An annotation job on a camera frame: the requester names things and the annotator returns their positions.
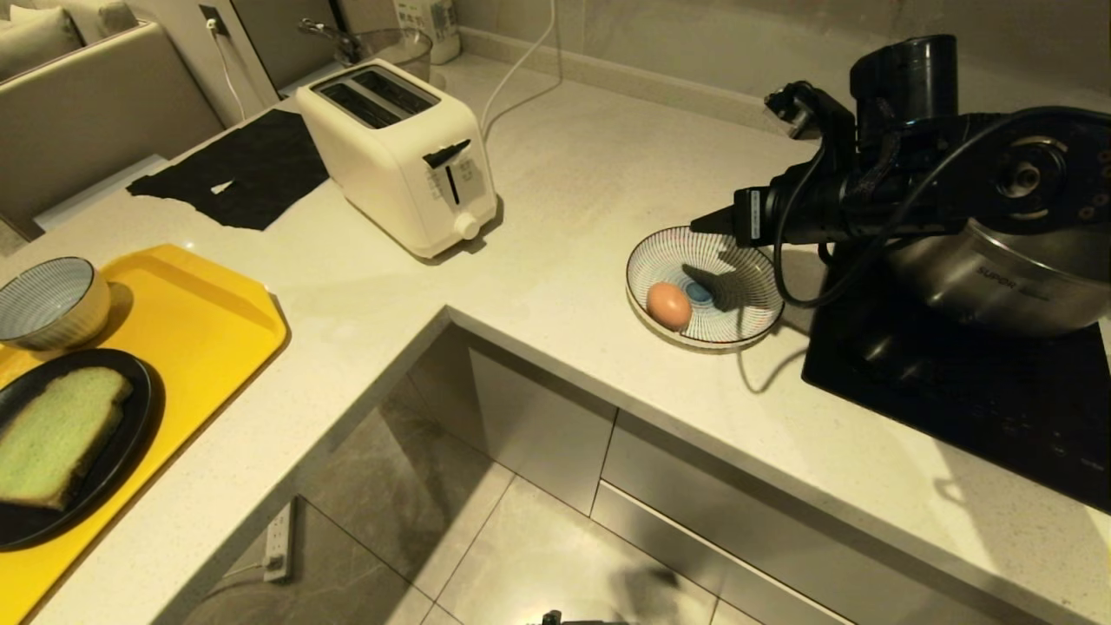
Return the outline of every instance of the brown egg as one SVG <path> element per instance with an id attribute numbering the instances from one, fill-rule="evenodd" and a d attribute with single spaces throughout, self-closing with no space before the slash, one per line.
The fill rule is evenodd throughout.
<path id="1" fill-rule="evenodd" d="M 691 321 L 691 302 L 675 284 L 655 282 L 648 289 L 648 314 L 661 326 L 682 332 Z"/>

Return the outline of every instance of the wall socket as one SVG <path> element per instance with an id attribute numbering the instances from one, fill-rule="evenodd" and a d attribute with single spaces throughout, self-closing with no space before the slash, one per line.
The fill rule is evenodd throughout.
<path id="1" fill-rule="evenodd" d="M 262 581 L 281 582 L 293 571 L 293 500 L 267 527 L 267 553 L 262 561 Z"/>
<path id="2" fill-rule="evenodd" d="M 224 37 L 231 37 L 228 32 L 228 27 L 224 26 L 223 19 L 220 18 L 220 11 L 216 7 L 209 7 L 208 4 L 200 4 L 201 13 L 204 14 L 204 22 L 209 20 L 216 20 L 216 32 L 217 34 L 222 34 Z"/>

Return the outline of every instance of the stainless steel pot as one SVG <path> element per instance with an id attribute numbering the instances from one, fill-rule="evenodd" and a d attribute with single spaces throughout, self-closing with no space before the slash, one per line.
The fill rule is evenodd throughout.
<path id="1" fill-rule="evenodd" d="M 1111 224 L 1017 235 L 969 220 L 894 243 L 888 261 L 928 304 L 1003 334 L 1059 336 L 1111 311 Z"/>

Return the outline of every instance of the toaster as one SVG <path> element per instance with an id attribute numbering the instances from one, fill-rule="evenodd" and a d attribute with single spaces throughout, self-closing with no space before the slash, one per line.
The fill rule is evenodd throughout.
<path id="1" fill-rule="evenodd" d="M 382 60 L 294 97 L 343 195 L 416 255 L 473 239 L 497 212 L 482 133 L 463 102 Z"/>

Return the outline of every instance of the toaster lever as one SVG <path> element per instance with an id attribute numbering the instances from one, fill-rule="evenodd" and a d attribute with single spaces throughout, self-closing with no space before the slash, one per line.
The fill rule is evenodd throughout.
<path id="1" fill-rule="evenodd" d="M 443 164 L 443 163 L 448 162 L 449 160 L 451 160 L 452 157 L 454 157 L 459 152 L 463 151 L 463 149 L 467 145 L 470 145 L 470 144 L 471 144 L 471 140 L 470 139 L 466 139 L 463 141 L 460 141 L 458 143 L 456 143 L 454 145 L 448 145 L 447 148 L 443 148 L 442 150 L 439 150 L 439 151 L 436 151 L 436 152 L 431 152 L 431 153 L 427 153 L 427 154 L 424 154 L 424 162 L 427 162 L 428 165 L 431 167 L 432 169 L 436 169 L 436 168 L 440 167 L 441 164 Z"/>

